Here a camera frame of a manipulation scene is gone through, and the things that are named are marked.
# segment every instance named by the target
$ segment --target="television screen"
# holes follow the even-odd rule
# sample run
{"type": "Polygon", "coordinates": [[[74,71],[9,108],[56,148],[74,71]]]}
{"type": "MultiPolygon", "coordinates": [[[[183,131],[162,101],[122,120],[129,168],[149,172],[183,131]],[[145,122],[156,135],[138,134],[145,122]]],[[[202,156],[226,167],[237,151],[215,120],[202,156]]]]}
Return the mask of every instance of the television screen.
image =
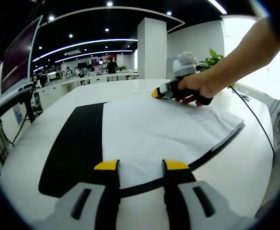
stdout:
{"type": "Polygon", "coordinates": [[[28,25],[4,53],[1,72],[2,94],[17,82],[29,77],[31,48],[41,18],[37,18],[28,25]]]}
{"type": "Polygon", "coordinates": [[[78,67],[78,69],[86,68],[87,67],[87,63],[86,62],[78,63],[77,67],[78,67]]]}

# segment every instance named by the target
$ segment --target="green leaf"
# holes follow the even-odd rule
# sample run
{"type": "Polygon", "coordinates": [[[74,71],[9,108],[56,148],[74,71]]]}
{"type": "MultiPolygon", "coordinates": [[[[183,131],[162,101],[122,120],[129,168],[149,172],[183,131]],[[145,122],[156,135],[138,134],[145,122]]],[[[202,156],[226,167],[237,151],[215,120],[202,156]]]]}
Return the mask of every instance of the green leaf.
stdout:
{"type": "Polygon", "coordinates": [[[216,52],[213,51],[212,49],[210,49],[210,54],[211,54],[212,57],[216,57],[217,56],[216,52]]]}

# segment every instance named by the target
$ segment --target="human hand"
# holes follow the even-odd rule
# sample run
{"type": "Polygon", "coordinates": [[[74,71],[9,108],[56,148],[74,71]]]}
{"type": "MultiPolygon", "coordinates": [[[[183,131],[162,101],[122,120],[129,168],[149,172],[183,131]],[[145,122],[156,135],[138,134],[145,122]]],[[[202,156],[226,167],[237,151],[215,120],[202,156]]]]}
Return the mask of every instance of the human hand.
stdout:
{"type": "MultiPolygon", "coordinates": [[[[209,85],[209,77],[207,71],[186,76],[179,82],[178,89],[183,90],[187,88],[190,90],[196,90],[206,98],[213,98],[218,91],[214,89],[213,86],[209,85]]],[[[183,104],[188,104],[196,100],[195,95],[192,94],[185,98],[176,97],[175,99],[177,102],[182,100],[183,104]]],[[[196,101],[195,103],[197,106],[202,106],[199,101],[196,101]]]]}

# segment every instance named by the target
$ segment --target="monitor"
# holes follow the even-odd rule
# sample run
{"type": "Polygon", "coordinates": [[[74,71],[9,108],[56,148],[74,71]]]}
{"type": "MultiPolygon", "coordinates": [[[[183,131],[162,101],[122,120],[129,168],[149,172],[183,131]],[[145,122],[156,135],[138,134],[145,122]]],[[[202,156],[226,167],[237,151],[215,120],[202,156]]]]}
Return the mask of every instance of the monitor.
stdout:
{"type": "Polygon", "coordinates": [[[87,63],[86,62],[78,63],[77,67],[78,67],[78,69],[86,68],[87,67],[87,63]]]}
{"type": "Polygon", "coordinates": [[[0,64],[0,98],[29,83],[32,48],[41,19],[29,24],[5,51],[0,64]]]}

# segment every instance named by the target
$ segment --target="white pillar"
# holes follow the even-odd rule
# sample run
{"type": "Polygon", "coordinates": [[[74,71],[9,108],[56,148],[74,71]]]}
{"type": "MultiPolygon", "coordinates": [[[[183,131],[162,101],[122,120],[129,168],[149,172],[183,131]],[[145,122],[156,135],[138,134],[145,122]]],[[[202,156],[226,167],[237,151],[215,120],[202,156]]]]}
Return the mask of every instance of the white pillar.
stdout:
{"type": "Polygon", "coordinates": [[[144,18],[138,25],[138,73],[140,79],[165,79],[167,75],[167,25],[144,18]]]}

